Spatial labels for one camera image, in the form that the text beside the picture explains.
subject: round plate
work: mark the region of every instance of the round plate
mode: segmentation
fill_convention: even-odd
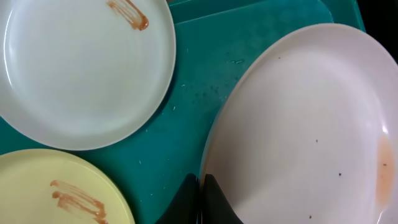
[[[0,223],[134,224],[116,186],[76,156],[29,149],[0,156]]]
[[[233,90],[203,174],[243,223],[375,224],[383,210],[379,223],[395,223],[397,86],[395,61],[364,32],[295,31]]]
[[[122,140],[171,81],[175,32],[162,0],[5,0],[0,30],[0,115],[48,146]]]

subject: plate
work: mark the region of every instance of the plate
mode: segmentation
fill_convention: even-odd
[[[175,32],[162,0],[5,0],[0,115],[48,146],[120,141],[160,105]]]
[[[0,223],[134,224],[116,186],[66,152],[29,149],[0,156]]]
[[[224,105],[203,156],[243,223],[398,220],[398,66],[364,32],[297,30]]]

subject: sauce smear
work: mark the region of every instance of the sauce smear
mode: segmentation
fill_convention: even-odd
[[[53,180],[50,183],[50,186],[55,186],[59,190],[65,192],[62,193],[57,190],[52,194],[53,198],[59,198],[58,207],[70,213],[72,212],[70,210],[71,207],[80,209],[84,212],[94,215],[93,219],[99,224],[108,224],[108,222],[105,220],[106,213],[104,204],[102,202],[90,197],[86,192],[80,190],[79,188],[62,182],[61,180]],[[88,208],[88,206],[95,207],[98,209],[98,211],[91,210]]]
[[[131,0],[108,0],[106,4],[114,12],[122,15],[133,29],[144,30],[149,26],[148,18],[131,2]]]
[[[379,139],[377,152],[376,202],[384,210],[390,203],[395,176],[392,144],[387,135]]]

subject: plastic tray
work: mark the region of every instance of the plastic tray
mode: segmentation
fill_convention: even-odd
[[[352,0],[188,0],[169,5],[177,34],[177,64],[160,108],[123,141],[72,152],[115,182],[137,223],[154,223],[183,178],[188,173],[198,175],[218,110],[266,48],[311,24],[334,21],[364,30]],[[0,133],[0,154],[48,148],[2,119]]]

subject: black object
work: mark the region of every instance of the black object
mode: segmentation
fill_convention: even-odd
[[[201,201],[204,224],[243,224],[234,213],[213,175],[206,174]]]
[[[155,224],[243,224],[228,203],[215,177],[207,174],[203,191],[199,181],[188,174],[166,212]]]
[[[166,212],[155,224],[194,224],[199,208],[199,181],[188,174],[182,182]]]
[[[398,0],[358,0],[366,32],[398,60]]]

